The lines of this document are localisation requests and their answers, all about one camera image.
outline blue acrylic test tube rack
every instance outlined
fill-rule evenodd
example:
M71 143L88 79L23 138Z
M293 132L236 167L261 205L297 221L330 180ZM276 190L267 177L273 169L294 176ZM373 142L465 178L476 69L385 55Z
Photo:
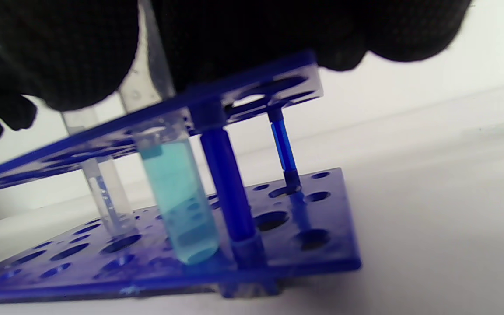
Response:
M262 97L232 106L250 95ZM200 137L217 188L208 200L220 249L203 263L180 263L155 207L134 211L136 227L120 237L111 237L97 218L0 262L0 303L196 292L260 297L280 293L286 279L359 269L341 170L299 175L284 127L282 109L320 96L314 54L301 52L193 87L1 164L4 189L78 170L90 158L119 158L136 152L134 128L187 109L186 127ZM224 127L264 113L282 179L244 187Z

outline blue rod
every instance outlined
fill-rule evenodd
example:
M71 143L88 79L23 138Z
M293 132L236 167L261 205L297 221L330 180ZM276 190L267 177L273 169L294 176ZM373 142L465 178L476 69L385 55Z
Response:
M256 226L228 133L222 127L212 128L204 131L200 140L217 188L228 235L235 242L254 237Z
M293 221L297 225L299 231L304 232L312 229L310 219L308 218L308 206L305 202L305 194L299 191L289 195L289 199L292 205L290 210L293 214Z
M297 167L294 163L293 151L285 128L284 116L281 108L272 109L268 112L268 118L272 123L272 133L276 142L277 152L280 156L283 175L288 187L300 186Z

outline wall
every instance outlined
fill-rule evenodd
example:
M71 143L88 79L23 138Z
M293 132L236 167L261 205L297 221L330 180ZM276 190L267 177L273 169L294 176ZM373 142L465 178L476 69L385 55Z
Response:
M294 140L504 86L504 2L475 0L462 32L435 58L402 64L368 54L356 70L321 70L320 75L324 98L285 111ZM105 103L103 111L113 116L118 99L113 96ZM264 116L228 129L238 154L272 145ZM65 135L59 114L41 106L30 130L6 130L0 140L0 162ZM118 165L124 182L144 179L138 157L123 158ZM87 194L79 172L4 189L0 191L0 219Z

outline rack bottom plate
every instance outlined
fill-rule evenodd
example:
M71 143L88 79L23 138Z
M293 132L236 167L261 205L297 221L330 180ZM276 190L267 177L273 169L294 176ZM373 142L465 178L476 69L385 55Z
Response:
M136 230L120 239L94 219L0 262L0 303L214 291L255 297L277 294L281 279L359 269L341 170L302 175L301 183L292 195L277 196L283 180L246 187L262 241L243 253L230 244L215 195L209 199L220 250L198 265L180 263L158 211L141 209L134 211Z

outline empty test tube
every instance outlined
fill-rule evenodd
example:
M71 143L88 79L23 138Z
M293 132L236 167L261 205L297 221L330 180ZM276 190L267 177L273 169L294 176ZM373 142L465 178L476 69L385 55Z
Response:
M148 0L139 4L138 52L119 90L126 112L174 96L152 6ZM182 112L171 112L138 126L132 135L176 256L187 265L208 259L219 247L217 227Z
M62 113L69 134L78 133L98 125L94 108ZM112 236L123 235L135 227L135 219L126 192L111 156L99 156L81 164L88 187L102 218L102 223Z

